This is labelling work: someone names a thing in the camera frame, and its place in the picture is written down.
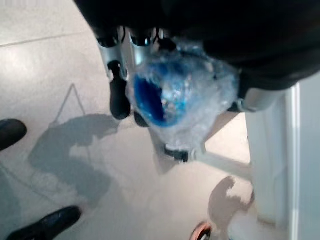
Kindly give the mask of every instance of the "metal frame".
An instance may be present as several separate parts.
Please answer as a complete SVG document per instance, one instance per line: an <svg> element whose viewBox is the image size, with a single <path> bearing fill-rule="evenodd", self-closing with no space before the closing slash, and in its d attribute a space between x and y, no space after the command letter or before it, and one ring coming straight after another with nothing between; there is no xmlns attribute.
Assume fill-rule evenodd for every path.
<svg viewBox="0 0 320 240"><path fill-rule="evenodd" d="M233 218L232 240L319 239L319 78L298 83L265 111L246 113L251 166L219 158L204 147L191 155L252 181L257 213Z"/></svg>

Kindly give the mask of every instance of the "wrapped package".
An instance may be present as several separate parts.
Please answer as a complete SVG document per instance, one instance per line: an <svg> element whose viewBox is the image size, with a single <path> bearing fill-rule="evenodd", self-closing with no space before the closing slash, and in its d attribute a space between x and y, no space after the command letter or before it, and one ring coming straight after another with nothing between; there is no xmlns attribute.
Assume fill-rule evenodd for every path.
<svg viewBox="0 0 320 240"><path fill-rule="evenodd" d="M127 97L162 141L191 151L237 99L239 76L219 60L176 50L154 54L128 81Z"/></svg>

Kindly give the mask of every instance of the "black knob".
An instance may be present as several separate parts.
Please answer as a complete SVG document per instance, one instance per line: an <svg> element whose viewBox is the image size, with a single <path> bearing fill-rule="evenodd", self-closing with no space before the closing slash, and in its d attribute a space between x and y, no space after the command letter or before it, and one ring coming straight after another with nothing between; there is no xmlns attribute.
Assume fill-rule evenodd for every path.
<svg viewBox="0 0 320 240"><path fill-rule="evenodd" d="M131 113L131 105L126 97L127 81L121 78L118 63L111 62L108 67L113 73L110 82L110 111L115 119L123 120Z"/></svg>

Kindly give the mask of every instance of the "tiled floor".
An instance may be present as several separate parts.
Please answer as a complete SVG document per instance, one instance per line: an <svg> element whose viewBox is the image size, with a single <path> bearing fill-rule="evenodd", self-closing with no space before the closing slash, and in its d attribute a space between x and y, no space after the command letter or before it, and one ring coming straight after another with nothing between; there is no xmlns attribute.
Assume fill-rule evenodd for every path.
<svg viewBox="0 0 320 240"><path fill-rule="evenodd" d="M0 8L0 119L28 127L0 152L0 239L69 205L83 216L59 240L187 240L206 219L225 231L250 183L176 164L132 118L113 120L94 36L71 1L59 2Z"/></svg>

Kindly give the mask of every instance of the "black fabric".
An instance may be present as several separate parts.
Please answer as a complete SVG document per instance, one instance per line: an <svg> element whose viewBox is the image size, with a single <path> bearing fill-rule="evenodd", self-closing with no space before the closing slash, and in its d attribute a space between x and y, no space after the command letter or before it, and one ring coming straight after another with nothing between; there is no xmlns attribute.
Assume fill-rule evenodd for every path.
<svg viewBox="0 0 320 240"><path fill-rule="evenodd" d="M75 0L97 37L163 28L200 40L250 87L282 90L320 70L319 0Z"/></svg>

